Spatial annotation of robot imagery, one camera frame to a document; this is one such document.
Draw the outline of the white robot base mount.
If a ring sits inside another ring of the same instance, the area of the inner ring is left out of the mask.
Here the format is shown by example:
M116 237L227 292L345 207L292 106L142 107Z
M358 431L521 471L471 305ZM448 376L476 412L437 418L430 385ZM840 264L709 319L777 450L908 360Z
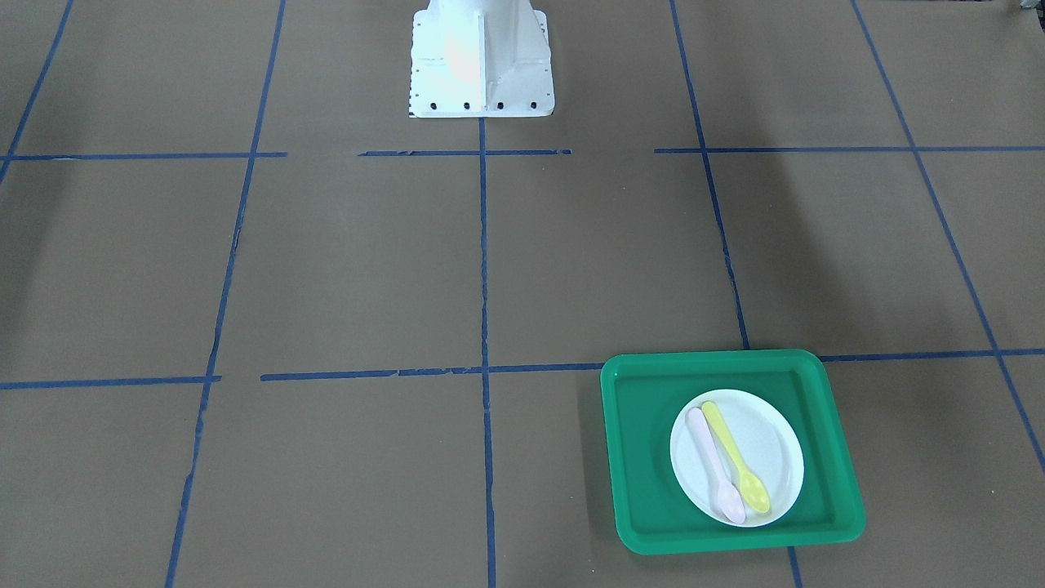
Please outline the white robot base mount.
M548 19L530 1L429 1L411 25L410 117L555 111Z

